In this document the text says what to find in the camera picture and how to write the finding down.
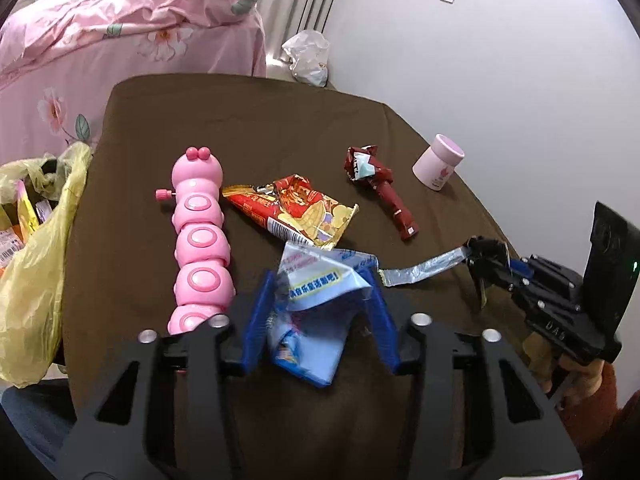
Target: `flower print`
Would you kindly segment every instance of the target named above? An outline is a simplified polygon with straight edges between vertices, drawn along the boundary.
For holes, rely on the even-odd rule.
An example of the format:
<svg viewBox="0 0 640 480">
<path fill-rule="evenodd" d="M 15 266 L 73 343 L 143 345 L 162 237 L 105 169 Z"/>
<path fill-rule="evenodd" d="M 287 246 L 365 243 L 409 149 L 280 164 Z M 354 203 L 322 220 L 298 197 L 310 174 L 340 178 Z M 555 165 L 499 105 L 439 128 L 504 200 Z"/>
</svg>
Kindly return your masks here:
<svg viewBox="0 0 640 480">
<path fill-rule="evenodd" d="M 66 119 L 65 100 L 58 96 L 55 88 L 44 91 L 44 99 L 38 102 L 40 118 L 49 125 L 51 133 L 59 136 L 64 132 L 63 123 Z"/>
<path fill-rule="evenodd" d="M 174 56 L 187 52 L 187 43 L 193 29 L 190 27 L 164 28 L 142 34 L 138 43 L 138 53 L 154 61 L 169 61 Z"/>
</svg>

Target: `person's leg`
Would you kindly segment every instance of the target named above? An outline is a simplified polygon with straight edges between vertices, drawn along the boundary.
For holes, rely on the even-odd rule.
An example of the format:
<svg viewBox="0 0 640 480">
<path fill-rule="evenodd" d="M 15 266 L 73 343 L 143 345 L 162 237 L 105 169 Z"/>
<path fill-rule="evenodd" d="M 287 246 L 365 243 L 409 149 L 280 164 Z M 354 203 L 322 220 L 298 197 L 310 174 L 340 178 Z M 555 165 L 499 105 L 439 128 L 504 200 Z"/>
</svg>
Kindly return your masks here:
<svg viewBox="0 0 640 480">
<path fill-rule="evenodd" d="M 9 388 L 0 399 L 6 416 L 31 452 L 53 473 L 66 436 L 76 422 L 67 379 Z"/>
</svg>

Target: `table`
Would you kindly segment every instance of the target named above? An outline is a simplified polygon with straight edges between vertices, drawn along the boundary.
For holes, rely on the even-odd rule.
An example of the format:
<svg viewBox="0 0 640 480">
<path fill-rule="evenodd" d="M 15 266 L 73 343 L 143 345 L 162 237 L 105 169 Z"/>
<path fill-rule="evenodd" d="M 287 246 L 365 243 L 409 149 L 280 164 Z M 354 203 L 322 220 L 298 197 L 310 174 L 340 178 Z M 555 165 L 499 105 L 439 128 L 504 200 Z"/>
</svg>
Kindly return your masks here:
<svg viewBox="0 0 640 480">
<path fill-rule="evenodd" d="M 375 194 L 343 170 L 349 146 L 377 144 L 420 233 L 402 242 Z M 406 267 L 472 235 L 505 239 L 491 215 L 454 175 L 441 192 L 412 165 L 425 140 L 386 105 L 303 84 L 228 75 L 142 76 L 114 88 L 66 254 L 63 340 L 76 408 L 87 402 L 100 365 L 144 329 L 165 335 L 175 307 L 176 234 L 154 199 L 188 146 L 209 146 L 225 184 L 265 184 L 292 173 L 340 202 L 360 205 L 340 247 L 376 254 L 383 268 Z M 224 200 L 230 272 L 249 291 L 276 269 L 284 243 Z M 457 330 L 501 330 L 519 345 L 529 333 L 501 290 L 478 313 L 464 266 L 406 287 L 411 301 Z M 248 478 L 392 478 L 409 378 L 380 363 L 358 318 L 332 386 L 316 389 L 265 360 L 230 384 Z M 180 409 L 177 434 L 184 430 Z M 180 450 L 178 458 L 186 452 Z"/>
</svg>

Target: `silver bolt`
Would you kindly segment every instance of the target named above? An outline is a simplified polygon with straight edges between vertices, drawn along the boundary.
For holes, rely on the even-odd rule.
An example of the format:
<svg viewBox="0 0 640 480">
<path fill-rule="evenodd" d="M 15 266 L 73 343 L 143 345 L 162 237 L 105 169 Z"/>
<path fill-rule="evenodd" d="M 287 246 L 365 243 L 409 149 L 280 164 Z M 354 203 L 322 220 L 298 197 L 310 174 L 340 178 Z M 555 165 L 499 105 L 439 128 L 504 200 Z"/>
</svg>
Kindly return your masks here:
<svg viewBox="0 0 640 480">
<path fill-rule="evenodd" d="M 150 328 L 147 330 L 143 330 L 138 334 L 138 341 L 141 343 L 152 343 L 158 338 L 158 334 L 155 330 L 151 330 Z"/>
<path fill-rule="evenodd" d="M 416 312 L 411 316 L 411 322 L 416 326 L 427 326 L 431 324 L 431 316 L 423 312 Z"/>
<path fill-rule="evenodd" d="M 225 314 L 216 314 L 209 318 L 208 323 L 212 328 L 222 328 L 229 324 L 229 318 Z"/>
<path fill-rule="evenodd" d="M 497 343 L 502 339 L 502 335 L 495 328 L 487 328 L 486 330 L 483 330 L 482 337 L 484 337 L 484 340 L 489 343 Z"/>
</svg>

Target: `dark red candy wrapper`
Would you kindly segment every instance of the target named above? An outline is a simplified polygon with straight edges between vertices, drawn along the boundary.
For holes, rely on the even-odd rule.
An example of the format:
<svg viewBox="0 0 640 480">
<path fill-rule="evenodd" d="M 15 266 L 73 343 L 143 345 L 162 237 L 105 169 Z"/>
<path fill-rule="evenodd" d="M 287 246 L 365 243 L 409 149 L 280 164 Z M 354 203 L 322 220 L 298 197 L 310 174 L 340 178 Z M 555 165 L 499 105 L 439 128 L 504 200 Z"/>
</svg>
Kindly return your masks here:
<svg viewBox="0 0 640 480">
<path fill-rule="evenodd" d="M 402 203 L 394 188 L 393 173 L 376 158 L 377 146 L 364 146 L 356 148 L 354 146 L 347 150 L 347 160 L 344 169 L 352 182 L 367 184 L 376 190 L 382 202 L 389 209 L 392 218 L 402 240 L 407 240 L 418 233 L 418 224 Z"/>
</svg>

